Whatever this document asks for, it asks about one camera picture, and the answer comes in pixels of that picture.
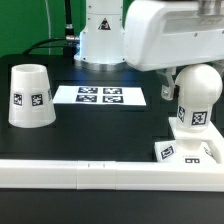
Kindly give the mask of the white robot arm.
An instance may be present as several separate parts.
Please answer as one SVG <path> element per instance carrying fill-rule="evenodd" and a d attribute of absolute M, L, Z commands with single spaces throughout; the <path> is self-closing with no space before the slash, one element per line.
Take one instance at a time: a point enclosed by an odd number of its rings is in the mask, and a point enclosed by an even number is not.
<path fill-rule="evenodd" d="M 87 0 L 86 13 L 77 66 L 155 70 L 166 100 L 179 66 L 210 63 L 224 76 L 224 0 L 134 0 L 125 20 L 108 0 Z"/>

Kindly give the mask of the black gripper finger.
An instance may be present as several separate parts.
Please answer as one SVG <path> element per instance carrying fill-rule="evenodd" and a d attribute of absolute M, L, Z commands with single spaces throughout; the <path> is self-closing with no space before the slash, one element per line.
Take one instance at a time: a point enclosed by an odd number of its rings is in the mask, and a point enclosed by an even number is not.
<path fill-rule="evenodd" d="M 158 69 L 156 74 L 161 83 L 161 96 L 167 101 L 171 101 L 174 97 L 175 83 L 173 76 L 176 74 L 176 68 L 170 67 Z"/>
<path fill-rule="evenodd" d="M 217 70 L 221 77 L 224 77 L 224 60 L 213 61 L 212 67 Z"/>

